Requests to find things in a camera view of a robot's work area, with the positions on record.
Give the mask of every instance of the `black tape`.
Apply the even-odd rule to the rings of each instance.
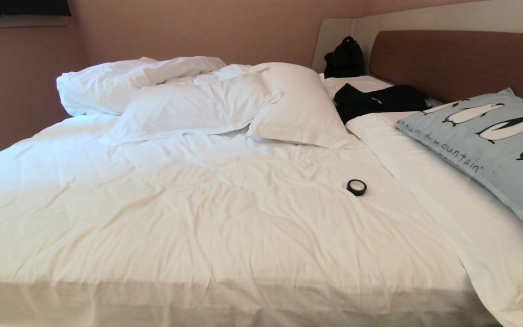
[[[361,186],[359,188],[357,188],[356,186],[353,188],[350,184],[352,184],[352,182],[359,182],[359,184],[361,184]],[[352,194],[354,194],[355,196],[359,197],[363,194],[366,193],[367,191],[367,184],[365,182],[363,182],[362,180],[357,180],[357,179],[351,179],[349,180],[348,184],[346,185],[346,189],[351,192]]]

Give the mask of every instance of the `bed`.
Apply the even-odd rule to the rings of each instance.
[[[441,80],[456,71],[486,78],[473,89],[442,87],[438,67],[476,54],[430,62],[409,40],[446,37],[523,40],[380,33],[371,57],[378,78],[357,87],[410,84],[454,101],[505,85],[523,96],[523,68],[495,83],[456,67]],[[518,60],[475,59],[494,70]],[[352,120],[360,140],[344,150],[254,139],[247,127],[111,147],[102,141],[118,124],[110,114],[69,118],[16,143],[0,153],[0,326],[498,325],[465,256],[477,240],[457,244],[454,235],[476,237],[462,229],[480,215],[500,217],[480,242],[499,258],[523,242],[484,241],[506,230],[523,240],[523,224],[395,129],[409,114]],[[368,185],[363,197],[346,190],[353,178]]]

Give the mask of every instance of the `white duvet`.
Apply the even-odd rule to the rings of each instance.
[[[107,147],[114,122],[70,118],[0,153],[0,326],[494,323],[368,147],[245,130]]]

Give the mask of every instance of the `light blue pillow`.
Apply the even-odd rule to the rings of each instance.
[[[413,114],[395,127],[492,191],[523,221],[523,99],[480,95]]]

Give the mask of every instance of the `brown headboard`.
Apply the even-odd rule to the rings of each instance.
[[[381,31],[370,73],[446,102],[506,87],[523,98],[523,34]]]

